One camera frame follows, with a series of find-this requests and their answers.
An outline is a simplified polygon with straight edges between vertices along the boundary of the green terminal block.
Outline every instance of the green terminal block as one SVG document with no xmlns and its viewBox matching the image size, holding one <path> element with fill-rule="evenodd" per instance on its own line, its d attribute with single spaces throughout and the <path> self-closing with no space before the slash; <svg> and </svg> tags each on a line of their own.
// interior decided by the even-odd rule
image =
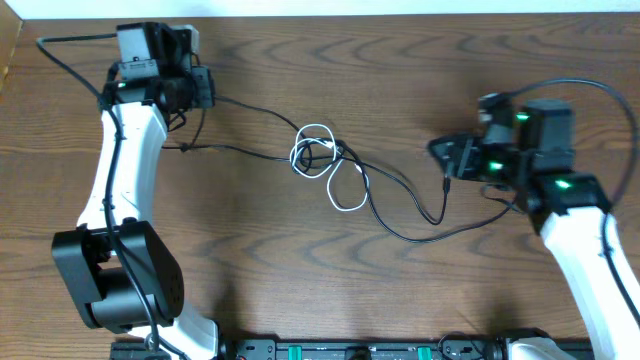
<svg viewBox="0 0 640 360">
<path fill-rule="evenodd" d="M 291 360 L 291 349 L 289 349 L 289 360 Z M 426 346 L 419 347 L 418 360 L 432 360 L 431 348 Z"/>
<path fill-rule="evenodd" d="M 289 360 L 302 360 L 301 346 L 289 346 Z M 429 349 L 429 360 L 431 360 L 431 349 Z"/>
</svg>

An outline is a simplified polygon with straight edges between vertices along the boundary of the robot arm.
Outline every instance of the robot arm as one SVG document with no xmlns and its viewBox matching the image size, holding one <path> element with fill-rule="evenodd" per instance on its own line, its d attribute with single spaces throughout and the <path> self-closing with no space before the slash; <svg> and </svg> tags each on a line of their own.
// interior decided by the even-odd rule
<svg viewBox="0 0 640 360">
<path fill-rule="evenodd" d="M 574 118 L 569 104 L 530 100 L 515 114 L 508 96 L 493 94 L 481 99 L 480 114 L 487 123 L 484 136 L 436 139 L 429 151 L 452 177 L 514 189 L 516 204 L 529 215 L 569 283 L 595 358 L 637 358 L 640 328 L 603 252 L 601 227 L 611 204 L 594 176 L 573 171 Z M 520 133 L 514 144 L 516 120 Z M 614 268 L 637 308 L 640 286 L 610 214 L 605 231 Z M 503 344 L 505 358 L 564 359 L 565 354 L 547 340 L 523 337 Z"/>
<path fill-rule="evenodd" d="M 603 217 L 597 207 L 568 209 L 566 215 L 553 213 L 540 235 L 569 283 L 596 359 L 634 359 L 638 356 L 640 329 L 602 254 Z M 606 231 L 614 265 L 637 307 L 640 286 L 624 256 L 611 215 Z"/>
<path fill-rule="evenodd" d="M 151 304 L 160 337 L 190 359 L 214 358 L 218 329 L 184 300 L 180 267 L 150 224 L 169 117 L 189 108 L 212 107 L 213 81 L 206 67 L 191 65 L 198 35 L 190 26 L 140 23 L 118 27 L 117 35 L 122 80 L 111 78 L 103 92 L 124 132 L 113 185 L 115 230 L 126 250 L 123 256 Z M 528 102 L 515 146 L 511 104 L 494 100 L 481 103 L 482 119 L 488 122 L 484 137 L 445 137 L 431 142 L 429 150 L 451 177 L 497 182 L 516 190 L 517 205 L 529 214 L 569 282 L 596 359 L 634 358 L 640 329 L 608 269 L 600 239 L 599 226 L 609 204 L 593 176 L 572 170 L 570 108 L 558 100 Z M 99 266 L 111 252 L 102 198 L 115 141 L 112 119 L 103 114 L 102 120 L 103 146 L 89 202 L 75 230 L 54 236 L 52 253 L 88 327 L 146 338 L 150 327 L 145 309 L 126 273 Z M 620 247 L 615 220 L 609 218 L 606 231 L 613 263 L 638 304 L 640 287 Z M 553 341 L 539 337 L 515 339 L 504 355 L 567 359 Z"/>
<path fill-rule="evenodd" d="M 180 267 L 151 220 L 156 168 L 169 118 L 187 108 L 213 106 L 213 82 L 206 67 L 191 65 L 198 49 L 198 33 L 191 26 L 125 25 L 118 27 L 117 37 L 122 80 L 110 74 L 103 92 L 123 131 L 112 186 L 115 231 L 149 300 L 162 341 L 190 359 L 211 359 L 218 350 L 217 326 L 185 301 Z M 125 270 L 100 267 L 113 256 L 105 236 L 102 199 L 116 141 L 107 111 L 102 123 L 102 150 L 89 201 L 76 230 L 55 235 L 52 253 L 88 327 L 147 338 L 147 316 Z"/>
</svg>

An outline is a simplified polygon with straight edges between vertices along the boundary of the wooden table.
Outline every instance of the wooden table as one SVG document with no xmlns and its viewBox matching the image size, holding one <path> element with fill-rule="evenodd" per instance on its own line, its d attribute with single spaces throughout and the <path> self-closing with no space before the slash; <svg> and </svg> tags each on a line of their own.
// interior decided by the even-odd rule
<svg viewBox="0 0 640 360">
<path fill-rule="evenodd" d="M 476 99 L 557 76 L 606 81 L 640 109 L 640 18 L 626 15 L 393 16 L 171 19 L 201 34 L 220 94 L 320 122 L 359 155 L 413 182 L 437 212 L 441 172 L 430 139 L 478 127 Z M 112 334 L 80 321 L 50 254 L 73 229 L 93 184 L 102 128 L 96 101 L 34 45 L 39 36 L 112 32 L 127 21 L 29 21 L 0 103 L 0 358 L 107 357 Z M 114 40 L 52 45 L 101 87 L 119 57 Z M 569 100 L 576 169 L 609 192 L 629 148 L 614 102 L 558 86 L 531 97 Z M 197 113 L 168 144 L 190 139 Z M 295 135 L 278 119 L 219 104 L 201 143 L 286 156 Z M 403 190 L 371 175 L 381 215 L 402 234 L 434 235 L 500 211 L 479 184 L 454 181 L 444 223 L 421 220 Z M 640 266 L 635 181 L 617 210 Z M 451 330 L 538 326 L 585 337 L 554 259 L 524 216 L 416 246 L 386 233 L 368 209 L 340 213 L 325 180 L 232 151 L 161 154 L 155 228 L 180 263 L 186 296 L 233 337 L 424 339 Z M 346 166 L 346 204 L 362 195 Z"/>
</svg>

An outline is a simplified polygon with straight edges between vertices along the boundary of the white cable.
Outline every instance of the white cable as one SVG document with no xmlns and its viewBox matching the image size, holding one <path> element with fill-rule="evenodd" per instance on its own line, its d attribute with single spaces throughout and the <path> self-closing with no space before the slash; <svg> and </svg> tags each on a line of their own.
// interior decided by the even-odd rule
<svg viewBox="0 0 640 360">
<path fill-rule="evenodd" d="M 322 138 L 303 138 L 300 140 L 300 136 L 302 135 L 302 132 L 310 127 L 320 127 L 323 128 L 324 130 L 327 131 L 327 133 L 329 133 L 329 137 L 331 137 L 331 141 L 327 141 L 324 140 Z M 296 163 L 298 162 L 298 158 L 300 157 L 300 155 L 304 152 L 305 147 L 300 148 L 301 145 L 306 144 L 306 143 L 316 143 L 316 144 L 320 144 L 322 146 L 325 146 L 328 149 L 332 149 L 333 150 L 333 156 L 332 156 L 332 163 L 329 164 L 324 170 L 322 170 L 320 173 L 315 174 L 315 175 L 307 175 L 304 172 L 300 171 L 300 169 L 298 168 L 298 166 L 296 165 Z M 368 194 L 367 191 L 365 189 L 365 193 L 364 193 L 364 199 L 362 200 L 362 203 L 356 207 L 352 207 L 352 208 L 343 208 L 342 206 L 340 206 L 338 204 L 337 201 L 335 201 L 333 199 L 333 196 L 331 195 L 331 180 L 333 179 L 333 175 L 335 175 L 335 173 L 338 171 L 338 169 L 340 168 L 340 165 L 342 165 L 342 162 L 344 161 L 344 159 L 338 161 L 338 163 L 336 164 L 335 161 L 338 159 L 338 146 L 336 144 L 336 139 L 333 136 L 333 133 L 331 132 L 331 129 L 329 129 L 327 126 L 322 125 L 322 124 L 309 124 L 309 125 L 305 125 L 303 126 L 300 130 L 298 130 L 298 133 L 296 134 L 296 139 L 295 139 L 295 144 L 293 145 L 293 148 L 291 148 L 291 151 L 289 152 L 289 162 L 291 163 L 291 167 L 293 168 L 293 170 L 295 172 L 297 172 L 298 174 L 309 178 L 309 179 L 317 179 L 319 177 L 321 177 L 322 175 L 324 175 L 327 171 L 329 171 L 334 165 L 335 168 L 333 169 L 333 171 L 331 172 L 331 175 L 329 175 L 329 179 L 327 180 L 327 195 L 329 196 L 329 200 L 331 201 L 331 204 L 333 204 L 333 207 L 335 207 L 337 210 L 339 211 L 354 211 L 354 210 L 358 210 L 361 207 L 364 206 L 364 204 L 366 204 L 367 199 L 368 199 Z M 354 166 L 356 167 L 356 169 L 362 173 L 362 169 L 360 168 L 360 166 L 358 166 L 358 164 L 354 164 Z M 365 175 L 365 180 L 367 183 L 367 187 L 369 187 L 369 177 L 367 175 Z"/>
<path fill-rule="evenodd" d="M 304 131 L 304 129 L 309 128 L 309 127 L 321 127 L 325 130 L 327 130 L 327 132 L 329 133 L 329 136 L 331 137 L 331 142 L 327 142 L 326 140 L 320 139 L 320 138 L 304 138 L 302 140 L 298 140 L 300 138 L 300 134 L 302 134 L 302 131 Z M 309 124 L 309 125 L 305 125 L 303 126 L 300 130 L 298 130 L 298 133 L 296 134 L 296 144 L 293 146 L 293 148 L 291 148 L 291 152 L 289 153 L 289 162 L 291 163 L 291 166 L 293 167 L 293 170 L 295 172 L 297 172 L 298 174 L 309 178 L 309 179 L 316 179 L 319 178 L 320 176 L 324 175 L 324 173 L 326 173 L 327 171 L 329 171 L 329 169 L 331 169 L 331 167 L 333 166 L 333 164 L 327 166 L 323 171 L 321 171 L 320 173 L 316 174 L 316 175 L 307 175 L 305 173 L 303 173 L 302 171 L 300 171 L 300 169 L 298 169 L 298 167 L 296 166 L 296 162 L 298 161 L 298 156 L 300 156 L 300 154 L 303 152 L 304 148 L 299 149 L 298 150 L 298 146 L 300 146 L 301 144 L 304 143 L 308 143 L 308 142 L 314 142 L 314 143 L 318 143 L 320 145 L 324 145 L 329 149 L 333 149 L 333 158 L 331 161 L 336 161 L 336 159 L 338 158 L 338 149 L 335 146 L 336 144 L 336 139 L 333 137 L 333 133 L 331 132 L 331 129 L 329 129 L 328 127 L 326 127 L 325 125 L 322 124 Z"/>
<path fill-rule="evenodd" d="M 362 200 L 362 203 L 360 203 L 360 205 L 358 205 L 356 207 L 352 207 L 352 208 L 343 208 L 342 206 L 338 205 L 337 202 L 333 200 L 333 196 L 331 196 L 331 179 L 333 178 L 333 175 L 338 171 L 338 168 L 340 168 L 340 165 L 342 165 L 343 161 L 344 160 L 338 161 L 338 163 L 336 164 L 336 168 L 333 169 L 333 171 L 331 172 L 331 175 L 329 175 L 329 180 L 327 180 L 327 195 L 329 195 L 329 200 L 331 200 L 331 203 L 333 204 L 333 207 L 335 207 L 336 209 L 338 209 L 340 211 L 358 210 L 361 207 L 363 207 L 364 204 L 367 203 L 367 198 L 368 198 L 369 194 L 367 193 L 366 189 L 364 191 L 364 199 Z M 358 171 L 360 173 L 362 173 L 362 169 L 360 169 L 360 166 L 358 166 L 358 164 L 354 164 L 354 165 L 355 165 L 356 169 L 358 169 Z M 369 187 L 369 176 L 365 174 L 364 177 L 367 180 L 367 187 Z"/>
</svg>

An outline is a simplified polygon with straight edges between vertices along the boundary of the white wall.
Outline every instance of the white wall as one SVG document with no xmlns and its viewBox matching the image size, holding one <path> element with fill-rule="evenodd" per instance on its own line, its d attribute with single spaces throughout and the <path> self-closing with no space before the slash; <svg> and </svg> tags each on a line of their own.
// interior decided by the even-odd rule
<svg viewBox="0 0 640 360">
<path fill-rule="evenodd" d="M 5 0 L 23 19 L 640 11 L 640 0 Z"/>
</svg>

